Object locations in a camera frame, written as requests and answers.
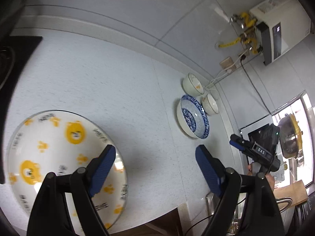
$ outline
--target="round plate with yellow pattern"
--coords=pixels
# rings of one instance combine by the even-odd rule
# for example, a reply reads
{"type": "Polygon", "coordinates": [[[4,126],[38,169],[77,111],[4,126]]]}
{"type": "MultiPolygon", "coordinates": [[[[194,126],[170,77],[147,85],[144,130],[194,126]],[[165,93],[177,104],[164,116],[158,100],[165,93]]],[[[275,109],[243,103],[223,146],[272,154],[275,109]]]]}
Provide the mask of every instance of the round plate with yellow pattern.
{"type": "MultiPolygon", "coordinates": [[[[9,179],[18,202],[30,214],[48,172],[71,174],[108,144],[115,146],[100,127],[72,112],[45,111],[27,118],[12,136],[8,154],[9,179]]],[[[128,193],[124,163],[115,148],[115,162],[102,190],[92,198],[106,228],[119,218],[128,193]]],[[[66,199],[74,230],[84,235],[72,195],[66,193],[66,199]]]]}

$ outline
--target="blue and white bowl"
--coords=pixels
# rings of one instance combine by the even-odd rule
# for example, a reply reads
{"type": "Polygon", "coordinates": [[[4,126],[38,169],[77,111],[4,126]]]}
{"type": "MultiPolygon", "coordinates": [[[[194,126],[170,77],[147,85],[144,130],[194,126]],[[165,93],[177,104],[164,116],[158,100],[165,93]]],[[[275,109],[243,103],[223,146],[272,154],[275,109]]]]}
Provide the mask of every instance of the blue and white bowl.
{"type": "Polygon", "coordinates": [[[186,94],[177,106],[177,118],[182,129],[191,137],[205,139],[209,135],[209,121],[202,105],[186,94]]]}

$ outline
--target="hand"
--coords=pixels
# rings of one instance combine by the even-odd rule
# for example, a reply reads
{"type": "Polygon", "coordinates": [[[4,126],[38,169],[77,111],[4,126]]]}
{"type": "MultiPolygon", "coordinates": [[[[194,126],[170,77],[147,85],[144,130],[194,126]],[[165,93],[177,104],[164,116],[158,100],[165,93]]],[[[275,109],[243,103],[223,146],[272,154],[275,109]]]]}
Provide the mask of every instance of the hand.
{"type": "MultiPolygon", "coordinates": [[[[252,164],[249,164],[247,168],[248,168],[248,174],[247,175],[248,176],[252,176],[253,175],[253,173],[252,173],[252,164]]],[[[273,191],[275,189],[275,179],[274,179],[274,177],[272,175],[270,175],[269,173],[265,174],[265,177],[266,177],[266,179],[267,179],[267,181],[268,181],[268,183],[270,185],[271,190],[273,191]]]]}

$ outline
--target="countertop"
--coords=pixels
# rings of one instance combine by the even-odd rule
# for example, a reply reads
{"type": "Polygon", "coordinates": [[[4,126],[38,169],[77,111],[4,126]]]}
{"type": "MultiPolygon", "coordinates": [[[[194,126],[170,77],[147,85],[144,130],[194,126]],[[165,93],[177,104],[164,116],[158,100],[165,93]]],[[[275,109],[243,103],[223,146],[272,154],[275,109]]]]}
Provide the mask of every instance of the countertop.
{"type": "MultiPolygon", "coordinates": [[[[190,221],[201,213],[199,209],[204,211],[209,188],[195,160],[195,148],[201,143],[224,166],[242,172],[238,151],[229,145],[231,126],[221,100],[220,114],[208,117],[207,139],[192,139],[179,127],[176,105],[184,95],[181,82],[185,74],[80,34],[16,29],[14,35],[40,35],[43,41],[12,96],[4,150],[17,126],[40,111],[68,110],[99,125],[121,152],[129,182],[125,211],[110,233],[149,222],[184,203],[190,221]]],[[[0,207],[12,225],[26,230],[28,217],[10,184],[0,185],[0,207]]]]}

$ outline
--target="cutting board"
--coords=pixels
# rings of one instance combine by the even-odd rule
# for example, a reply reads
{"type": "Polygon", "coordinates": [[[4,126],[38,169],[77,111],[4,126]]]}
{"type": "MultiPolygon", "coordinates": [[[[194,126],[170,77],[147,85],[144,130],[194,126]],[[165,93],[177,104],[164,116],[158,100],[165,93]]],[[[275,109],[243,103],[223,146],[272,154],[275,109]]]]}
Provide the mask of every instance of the cutting board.
{"type": "MultiPolygon", "coordinates": [[[[273,191],[273,194],[275,198],[291,197],[293,201],[290,207],[296,206],[308,200],[308,194],[302,180],[285,187],[277,188],[273,191]]],[[[286,203],[281,203],[278,206],[279,208],[282,208],[285,205],[286,203]]]]}

